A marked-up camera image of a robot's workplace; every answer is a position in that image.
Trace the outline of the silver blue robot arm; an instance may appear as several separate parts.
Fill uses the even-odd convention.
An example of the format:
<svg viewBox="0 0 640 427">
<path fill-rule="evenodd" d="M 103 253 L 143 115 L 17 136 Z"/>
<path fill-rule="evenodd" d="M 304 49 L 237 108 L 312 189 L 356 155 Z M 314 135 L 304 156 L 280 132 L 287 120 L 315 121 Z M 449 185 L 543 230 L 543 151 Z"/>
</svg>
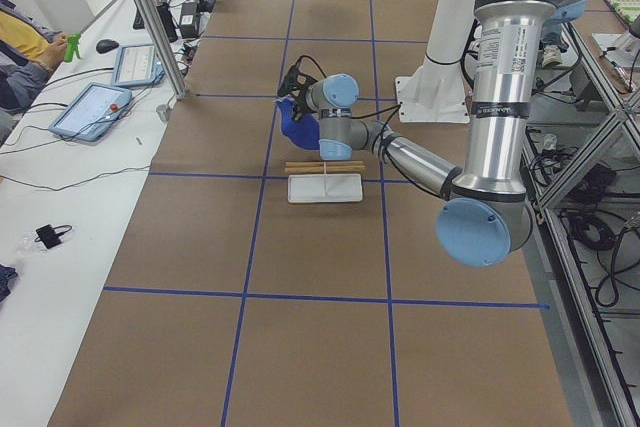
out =
<svg viewBox="0 0 640 427">
<path fill-rule="evenodd" d="M 471 20 L 481 26 L 465 163 L 455 166 L 380 121 L 352 117 L 355 79 L 331 75 L 307 83 L 293 119 L 314 114 L 325 160 L 347 160 L 368 150 L 380 161 L 444 200 L 436 235 L 456 261 L 500 263 L 527 240 L 533 225 L 519 174 L 543 28 L 580 17 L 586 0 L 439 0 L 427 48 L 436 62 L 464 54 Z"/>
</svg>

